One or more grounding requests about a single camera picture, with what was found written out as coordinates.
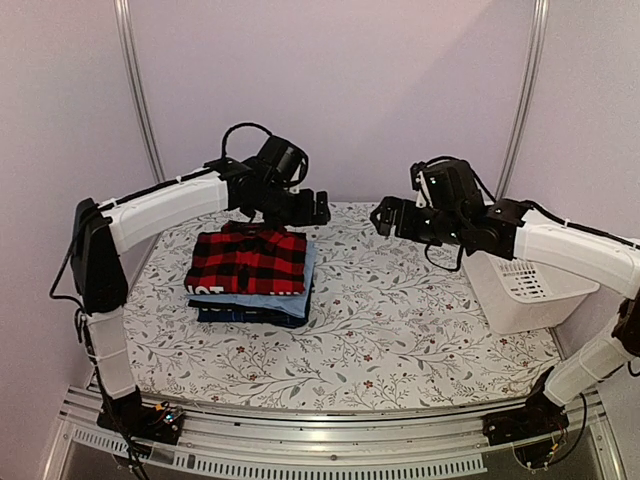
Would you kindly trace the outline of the red black plaid shirt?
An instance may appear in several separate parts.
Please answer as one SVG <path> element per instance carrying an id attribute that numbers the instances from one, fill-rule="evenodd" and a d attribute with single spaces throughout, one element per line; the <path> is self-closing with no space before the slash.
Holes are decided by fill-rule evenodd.
<path id="1" fill-rule="evenodd" d="M 307 247 L 304 233 L 230 221 L 197 236 L 184 286 L 196 295 L 301 295 Z"/>

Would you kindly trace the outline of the light blue shirt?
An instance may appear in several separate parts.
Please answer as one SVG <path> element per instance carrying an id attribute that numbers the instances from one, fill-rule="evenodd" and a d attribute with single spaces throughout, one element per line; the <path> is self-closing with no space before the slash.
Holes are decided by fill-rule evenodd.
<path id="1" fill-rule="evenodd" d="M 311 295 L 313 273 L 317 249 L 313 241 L 307 242 L 304 267 L 304 292 L 291 295 L 258 295 L 258 294 L 190 294 L 186 298 L 190 301 L 201 302 L 209 307 L 213 304 L 231 304 L 243 307 L 266 308 L 277 310 L 288 315 L 302 318 L 306 315 L 306 307 Z"/>

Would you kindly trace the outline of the dark navy shirt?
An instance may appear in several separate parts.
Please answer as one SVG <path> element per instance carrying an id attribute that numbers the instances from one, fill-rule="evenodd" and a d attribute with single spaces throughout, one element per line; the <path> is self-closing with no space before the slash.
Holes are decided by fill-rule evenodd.
<path id="1" fill-rule="evenodd" d="M 306 315 L 302 318 L 277 310 L 231 304 L 213 304 L 207 307 L 201 302 L 188 300 L 188 306 L 197 310 L 197 321 L 200 323 L 269 324 L 295 329 L 306 325 L 309 321 L 311 296 L 306 307 Z"/>

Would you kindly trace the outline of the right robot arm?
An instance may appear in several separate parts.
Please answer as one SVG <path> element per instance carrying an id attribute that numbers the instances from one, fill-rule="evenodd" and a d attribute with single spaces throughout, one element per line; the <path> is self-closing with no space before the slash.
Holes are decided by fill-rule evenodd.
<path id="1" fill-rule="evenodd" d="M 380 235 L 426 248 L 449 244 L 461 254 L 484 252 L 539 263 L 597 282 L 624 298 L 608 328 L 536 382 L 517 415 L 524 435 L 539 435 L 579 393 L 638 357 L 638 243 L 562 220 L 533 201 L 495 199 L 463 159 L 440 156 L 414 164 L 410 172 L 419 197 L 384 197 L 370 215 Z"/>

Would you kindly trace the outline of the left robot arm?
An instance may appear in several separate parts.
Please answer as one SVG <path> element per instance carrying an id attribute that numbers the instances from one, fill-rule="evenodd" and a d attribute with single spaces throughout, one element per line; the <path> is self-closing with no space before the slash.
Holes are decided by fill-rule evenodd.
<path id="1" fill-rule="evenodd" d="M 114 401 L 111 419 L 128 434 L 148 426 L 146 408 L 134 401 L 138 388 L 131 372 L 123 325 L 129 287 L 122 254 L 188 220 L 239 209 L 260 213 L 283 226 L 325 225 L 328 195 L 301 188 L 308 155 L 271 135 L 259 152 L 244 160 L 227 155 L 186 175 L 121 198 L 81 201 L 63 265 L 77 291 L 81 338 L 106 396 Z"/>

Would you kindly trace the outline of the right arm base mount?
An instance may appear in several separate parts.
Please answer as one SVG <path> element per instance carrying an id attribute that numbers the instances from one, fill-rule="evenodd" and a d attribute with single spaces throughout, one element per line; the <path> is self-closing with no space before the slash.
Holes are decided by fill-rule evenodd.
<path id="1" fill-rule="evenodd" d="M 530 439 L 564 430 L 569 420 L 563 407 L 550 401 L 529 402 L 523 406 L 486 414 L 482 434 L 491 446 Z"/>

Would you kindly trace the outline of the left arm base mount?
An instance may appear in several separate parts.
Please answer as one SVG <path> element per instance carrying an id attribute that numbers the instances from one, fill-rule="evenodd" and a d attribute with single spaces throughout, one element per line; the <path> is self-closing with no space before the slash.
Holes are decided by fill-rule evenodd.
<path id="1" fill-rule="evenodd" d="M 185 411 L 180 406 L 168 402 L 148 406 L 140 398 L 129 396 L 105 401 L 97 425 L 123 437 L 177 445 L 184 420 Z"/>

